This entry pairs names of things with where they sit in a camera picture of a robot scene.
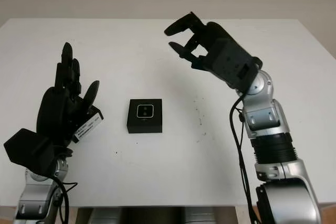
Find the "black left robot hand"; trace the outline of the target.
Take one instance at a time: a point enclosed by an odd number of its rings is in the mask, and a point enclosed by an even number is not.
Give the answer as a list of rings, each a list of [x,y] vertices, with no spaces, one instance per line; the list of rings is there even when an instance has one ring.
[[[67,147],[79,142],[103,120],[93,105],[100,82],[94,81],[85,96],[80,97],[80,64],[66,42],[57,63],[54,86],[45,92],[37,117],[36,131],[49,138],[55,146]]]

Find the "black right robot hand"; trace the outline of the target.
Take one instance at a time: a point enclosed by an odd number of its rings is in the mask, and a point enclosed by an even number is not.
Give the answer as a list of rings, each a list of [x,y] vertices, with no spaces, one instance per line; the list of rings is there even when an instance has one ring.
[[[227,39],[231,36],[222,26],[215,22],[203,24],[193,12],[188,13],[169,25],[169,27],[164,30],[164,33],[167,36],[172,36],[187,29],[189,29],[193,35],[184,46],[173,41],[170,41],[169,45],[175,52],[178,53],[180,58],[191,63],[191,68],[204,71],[204,57],[196,57],[192,54],[192,51],[194,51],[199,45],[209,51],[216,40],[222,38]]]

